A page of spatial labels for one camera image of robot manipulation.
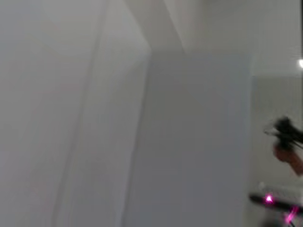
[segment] glowing pink light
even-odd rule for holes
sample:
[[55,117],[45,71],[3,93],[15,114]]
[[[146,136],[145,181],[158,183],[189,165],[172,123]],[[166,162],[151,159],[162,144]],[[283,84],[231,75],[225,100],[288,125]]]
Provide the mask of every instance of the glowing pink light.
[[295,217],[295,215],[296,215],[297,212],[298,212],[298,208],[294,207],[293,210],[292,210],[292,212],[290,212],[290,214],[286,216],[285,222],[287,224],[289,224],[294,219],[294,217]]
[[266,196],[266,199],[265,199],[266,203],[273,203],[273,197],[271,195],[268,195]]

